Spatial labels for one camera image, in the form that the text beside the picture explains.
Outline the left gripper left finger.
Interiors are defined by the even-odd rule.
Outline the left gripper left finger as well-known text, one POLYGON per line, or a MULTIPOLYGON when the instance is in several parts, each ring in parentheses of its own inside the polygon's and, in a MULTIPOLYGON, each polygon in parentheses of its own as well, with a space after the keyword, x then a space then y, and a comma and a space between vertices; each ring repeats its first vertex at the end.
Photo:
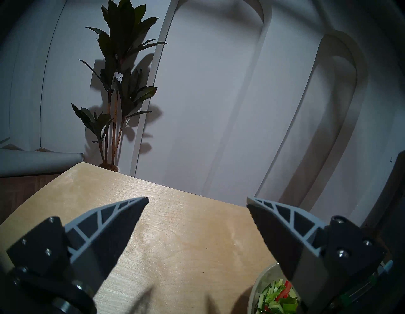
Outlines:
POLYGON ((126 248, 148 197, 132 198, 85 212, 62 224, 50 216, 8 249, 13 269, 6 297, 28 291, 42 298, 92 298, 126 248))

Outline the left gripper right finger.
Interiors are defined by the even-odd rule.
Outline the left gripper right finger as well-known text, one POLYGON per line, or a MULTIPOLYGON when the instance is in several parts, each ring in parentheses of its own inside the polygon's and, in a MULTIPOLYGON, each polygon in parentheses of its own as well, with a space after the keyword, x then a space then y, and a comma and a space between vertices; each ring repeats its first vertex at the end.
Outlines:
POLYGON ((309 212, 248 197, 247 208, 287 281, 301 297, 297 312, 340 312, 376 282, 385 256, 377 240, 346 217, 326 224, 309 212))

